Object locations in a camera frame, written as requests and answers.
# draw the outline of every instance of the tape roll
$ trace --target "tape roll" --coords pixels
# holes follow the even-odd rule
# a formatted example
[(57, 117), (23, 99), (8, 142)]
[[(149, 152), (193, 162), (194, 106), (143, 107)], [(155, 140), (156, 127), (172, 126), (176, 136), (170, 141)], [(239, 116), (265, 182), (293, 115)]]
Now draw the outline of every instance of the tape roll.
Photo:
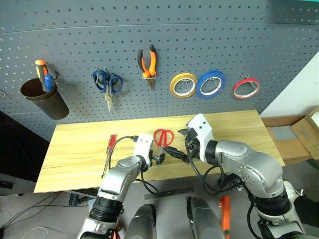
[[(186, 91), (184, 93), (179, 93), (176, 91), (176, 85), (181, 81), (185, 81), (186, 84), (188, 81), (191, 81), (193, 85), (190, 89), (188, 89), (188, 91)], [(181, 73), (181, 74), (174, 76), (174, 78), (170, 82), (169, 89), (170, 89), (170, 92), (173, 96), (175, 96), (177, 98), (187, 98), (195, 93), (196, 83), (197, 83), (197, 78), (192, 73)]]
[[(208, 93), (204, 92), (203, 85), (207, 81), (213, 81), (213, 83), (216, 85), (216, 89)], [(210, 71), (204, 74), (198, 80), (196, 84), (196, 94), (201, 98), (209, 99), (214, 96), (217, 96), (224, 89), (225, 85), (226, 85), (226, 77), (224, 73), (222, 73), (221, 71)]]
[[(246, 94), (246, 95), (239, 95), (236, 93), (236, 90), (238, 89), (238, 87), (240, 87), (241, 85), (245, 84), (245, 83), (251, 83), (252, 86), (255, 88), (255, 90), (249, 94)], [(238, 99), (248, 99), (248, 98), (251, 98), (253, 96), (255, 96), (260, 90), (260, 83), (257, 79), (255, 78), (246, 78), (246, 79), (243, 79), (239, 82), (236, 83), (236, 85), (234, 86), (233, 88), (233, 94), (234, 94), (234, 97), (238, 98)]]

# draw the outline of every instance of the hook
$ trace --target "hook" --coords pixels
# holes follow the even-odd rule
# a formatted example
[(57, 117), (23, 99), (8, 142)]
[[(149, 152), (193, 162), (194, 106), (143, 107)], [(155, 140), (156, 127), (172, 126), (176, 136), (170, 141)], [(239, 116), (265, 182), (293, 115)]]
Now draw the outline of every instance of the hook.
[(254, 88), (257, 88), (257, 87), (253, 84), (253, 82), (250, 82), (250, 84), (251, 84)]
[(216, 88), (217, 88), (219, 91), (222, 91), (222, 90), (218, 87), (218, 85), (217, 85), (217, 83), (216, 83), (216, 80), (215, 80), (215, 77), (212, 77), (212, 78), (210, 78), (209, 80), (210, 80), (210, 81), (213, 80), (214, 83), (215, 83), (215, 85), (216, 85)]
[(0, 96), (5, 97), (5, 96), (6, 96), (6, 93), (3, 92), (3, 91), (0, 91)]
[(186, 83), (186, 87), (188, 89), (188, 92), (190, 92), (189, 87), (188, 87), (188, 83), (187, 83), (189, 81), (189, 79), (182, 79), (182, 81), (184, 81)]
[(56, 69), (54, 69), (54, 73), (55, 73), (55, 79), (53, 79), (53, 80), (56, 80), (56, 79), (58, 79), (59, 73), (56, 71)]
[(241, 73), (240, 73), (240, 76), (241, 76), (241, 79), (243, 80), (243, 79), (246, 79), (246, 78), (249, 78), (249, 74), (247, 73), (246, 75), (242, 75)]

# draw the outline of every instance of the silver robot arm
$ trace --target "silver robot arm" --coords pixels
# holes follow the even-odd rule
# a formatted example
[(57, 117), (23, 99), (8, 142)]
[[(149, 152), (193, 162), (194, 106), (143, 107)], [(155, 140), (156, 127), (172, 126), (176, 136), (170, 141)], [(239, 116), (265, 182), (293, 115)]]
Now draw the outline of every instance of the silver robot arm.
[(107, 238), (117, 227), (129, 186), (141, 171), (151, 166), (150, 149), (153, 137), (141, 133), (133, 156), (119, 160), (105, 175), (90, 214), (84, 220), (77, 239)]
[(294, 204), (287, 196), (282, 168), (272, 156), (256, 152), (241, 142), (215, 141), (212, 128), (202, 114), (196, 115), (186, 126), (192, 134), (189, 143), (197, 150), (195, 157), (209, 164), (219, 162), (245, 183), (249, 199), (261, 219), (258, 226), (265, 238), (269, 233), (274, 238), (289, 232), (305, 234)]

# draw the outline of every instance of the yellow tape roll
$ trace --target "yellow tape roll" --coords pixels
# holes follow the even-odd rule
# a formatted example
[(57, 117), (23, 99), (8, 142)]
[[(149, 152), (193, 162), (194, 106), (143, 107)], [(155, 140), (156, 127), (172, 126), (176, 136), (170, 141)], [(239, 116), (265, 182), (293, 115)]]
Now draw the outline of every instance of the yellow tape roll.
[[(175, 87), (178, 84), (178, 82), (180, 82), (180, 81), (186, 81), (186, 82), (192, 81), (193, 85), (189, 89), (189, 91), (187, 91), (185, 93), (179, 93), (175, 90)], [(187, 98), (195, 93), (196, 83), (197, 83), (197, 78), (192, 73), (181, 73), (181, 74), (178, 74), (177, 76), (174, 76), (174, 78), (170, 82), (169, 89), (170, 89), (170, 92), (173, 96), (175, 96), (177, 98)]]

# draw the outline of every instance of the red tape roll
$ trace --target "red tape roll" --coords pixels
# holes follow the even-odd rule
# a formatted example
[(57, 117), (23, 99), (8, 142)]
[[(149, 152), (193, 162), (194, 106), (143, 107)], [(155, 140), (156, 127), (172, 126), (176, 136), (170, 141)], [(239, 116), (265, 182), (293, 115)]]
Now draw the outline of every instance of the red tape roll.
[[(238, 87), (240, 87), (242, 84), (249, 83), (249, 82), (251, 82), (251, 84), (253, 84), (254, 87), (255, 87), (255, 85), (257, 85), (257, 87), (255, 87), (255, 90), (253, 92), (251, 92), (247, 95), (239, 95), (236, 93), (236, 90)], [(248, 99), (248, 98), (255, 96), (259, 92), (259, 90), (260, 90), (260, 83), (257, 79), (246, 78), (246, 79), (243, 79), (243, 80), (236, 83), (236, 85), (233, 88), (233, 94), (234, 94), (234, 97), (236, 97), (238, 99)]]

